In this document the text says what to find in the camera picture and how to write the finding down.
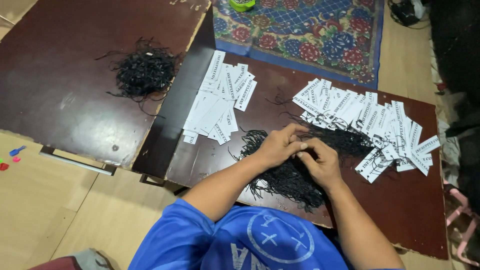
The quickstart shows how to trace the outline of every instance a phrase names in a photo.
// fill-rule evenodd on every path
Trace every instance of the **blue shirt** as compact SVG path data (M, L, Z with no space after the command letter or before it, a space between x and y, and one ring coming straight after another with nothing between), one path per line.
M347 270L311 222L264 207L233 207L217 223L182 199L169 205L129 270Z

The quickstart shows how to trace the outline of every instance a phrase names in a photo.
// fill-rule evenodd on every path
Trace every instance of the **floor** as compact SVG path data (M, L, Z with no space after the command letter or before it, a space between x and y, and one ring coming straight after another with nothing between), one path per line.
M36 0L0 0L0 40ZM385 14L378 89L437 104L430 71L429 30L412 30ZM25 145L22 161L0 172L0 261L5 269L27 269L88 247L127 269L141 240L162 209L176 198L168 188L141 184L140 175L117 170L114 176L38 155L41 145L0 133L0 158ZM95 161L56 151L74 160ZM442 261L407 252L407 269L460 270Z

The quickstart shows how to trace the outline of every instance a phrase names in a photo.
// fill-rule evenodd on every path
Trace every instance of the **green container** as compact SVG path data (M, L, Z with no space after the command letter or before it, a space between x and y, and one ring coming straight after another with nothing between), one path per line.
M230 6L232 6L232 8L235 9L236 11L238 11L238 12L248 11L248 10L252 9L252 7L255 5L255 0L252 0L252 1L250 1L248 3L245 3L245 4L238 4L234 0L228 0L228 2L230 3Z

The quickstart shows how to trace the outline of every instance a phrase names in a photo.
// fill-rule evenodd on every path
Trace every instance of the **red plastic piece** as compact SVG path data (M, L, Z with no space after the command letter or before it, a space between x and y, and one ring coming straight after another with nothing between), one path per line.
M10 167L10 165L8 165L7 163L0 163L0 171L4 171L8 169L8 167Z

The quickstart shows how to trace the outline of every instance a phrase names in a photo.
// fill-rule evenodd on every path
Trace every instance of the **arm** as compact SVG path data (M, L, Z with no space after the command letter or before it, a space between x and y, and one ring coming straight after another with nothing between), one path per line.
M206 177L183 199L212 221L218 221L232 208L242 190L255 176L307 148L307 144L297 141L294 135L297 131L306 132L308 129L289 124L281 131L272 131L254 154Z
M319 139L306 142L318 155L297 154L332 203L340 244L355 269L404 269L400 256L343 182L338 155Z

